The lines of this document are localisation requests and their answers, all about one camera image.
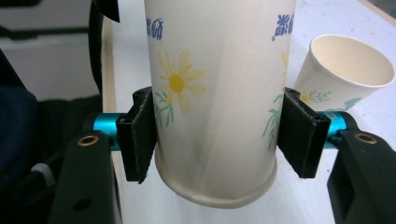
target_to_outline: cup bottom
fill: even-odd
[[[271,188],[271,186],[274,184],[277,172],[277,160],[275,157],[272,173],[268,177],[267,181],[258,189],[238,199],[216,199],[207,197],[205,195],[192,193],[191,190],[186,189],[177,182],[173,181],[170,175],[163,168],[161,161],[161,154],[158,152],[158,150],[155,150],[155,164],[157,166],[158,173],[169,189],[190,202],[213,208],[239,208],[249,203],[253,203],[254,201],[258,200],[269,188]]]

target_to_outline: small paper cup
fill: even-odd
[[[294,89],[316,111],[346,111],[394,77],[377,49],[351,37],[321,35],[311,41]]]

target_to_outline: flower print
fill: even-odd
[[[353,98],[353,99],[350,99],[350,100],[344,102],[344,106],[345,106],[344,110],[350,109],[352,106],[357,104],[360,99],[361,99],[361,97],[358,97],[358,98]]]
[[[268,119],[264,129],[264,133],[262,134],[262,137],[268,134],[268,138],[269,138],[268,150],[270,150],[273,147],[273,143],[276,140],[276,135],[277,135],[276,129],[279,127],[282,102],[283,102],[283,94],[279,94],[273,101],[273,103],[278,103],[277,109],[270,109],[268,111],[271,113],[271,117]]]
[[[300,99],[306,104],[311,103],[311,97],[309,96],[309,93],[307,93],[306,91],[303,91],[301,93]]]
[[[205,71],[192,69],[190,54],[186,50],[180,53],[177,64],[167,50],[163,56],[159,53],[157,58],[164,72],[160,78],[166,81],[161,85],[161,91],[166,92],[165,103],[172,107],[178,105],[183,114],[190,113],[192,105],[186,91],[197,96],[205,94],[206,87],[196,82],[205,76]]]

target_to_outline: blue fabric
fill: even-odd
[[[0,86],[0,173],[21,179],[35,140],[37,100],[24,87]]]

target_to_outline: table surface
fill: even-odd
[[[106,111],[127,112],[132,93],[150,86],[144,1],[119,0],[120,23],[106,22],[104,71]],[[358,0],[298,0],[290,44],[287,86],[292,87],[310,41],[324,34],[348,35],[379,49],[396,64],[394,24]],[[348,112],[362,130],[396,148],[396,82],[376,91]],[[334,223],[327,180],[337,150],[323,151],[315,179],[300,179],[280,150],[278,173],[258,201],[232,210],[188,202],[161,181],[154,162],[142,185],[126,182],[120,155],[115,164],[120,182],[124,223]]]

